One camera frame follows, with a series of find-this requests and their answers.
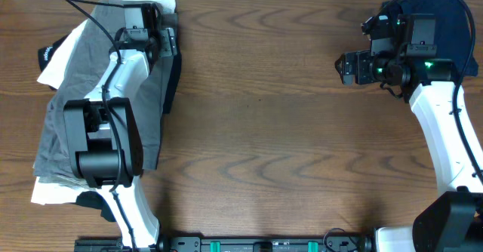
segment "green strip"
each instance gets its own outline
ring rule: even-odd
[[[219,241],[212,241],[210,243],[210,252],[220,252],[220,242]]]
[[[318,242],[309,241],[309,252],[318,252]]]

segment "wooden table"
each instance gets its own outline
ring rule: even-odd
[[[344,87],[341,53],[385,0],[177,0],[183,71],[159,167],[143,177],[163,232],[323,235],[412,224],[436,199],[409,105],[378,85]],[[117,236],[100,212],[30,203],[46,105],[37,49],[84,17],[62,0],[0,5],[0,250],[72,250]],[[483,0],[466,0],[483,32]],[[83,6],[91,10],[90,5]],[[483,66],[483,35],[475,57]],[[483,80],[464,83],[483,138]]]

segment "white cloth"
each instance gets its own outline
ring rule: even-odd
[[[153,1],[161,4],[162,13],[173,14],[176,9],[176,0],[126,0],[126,1]],[[42,74],[38,77],[37,82],[50,85],[58,89],[62,84],[64,73],[70,61],[70,56],[87,21],[77,26],[64,42],[55,51],[51,61],[45,67]],[[32,203],[37,204],[63,204],[74,203],[78,195],[82,192],[89,191],[89,188],[83,186],[64,186],[57,183],[41,183],[39,177],[35,180],[35,186],[32,193]]]

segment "gray cloth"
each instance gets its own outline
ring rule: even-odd
[[[116,4],[139,4],[111,0]],[[124,9],[96,6],[93,17],[114,38],[118,29],[125,27]],[[158,20],[159,28],[173,28],[177,34],[177,15],[163,14]],[[98,83],[109,65],[109,49],[112,43],[92,22],[88,21],[78,44],[72,52],[66,68],[65,78],[57,93],[47,105],[44,129],[35,158],[34,174],[42,182],[56,182],[75,178],[67,149],[63,107],[68,100],[79,100]],[[131,106],[143,144],[143,169],[155,170],[161,145],[161,116],[166,89],[173,66],[173,57],[159,58],[148,79],[142,83]]]

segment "wood grain surface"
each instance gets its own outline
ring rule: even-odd
[[[2,0],[0,250],[72,250],[117,236],[100,212],[30,203],[45,107],[37,49],[84,17],[63,0]],[[378,85],[345,87],[341,53],[385,0],[177,0],[183,71],[143,185],[170,235],[323,235],[412,224],[436,199],[423,132]],[[483,32],[483,0],[466,0]],[[85,5],[86,10],[92,7]],[[475,58],[483,65],[483,35]],[[483,138],[483,80],[464,82]]]

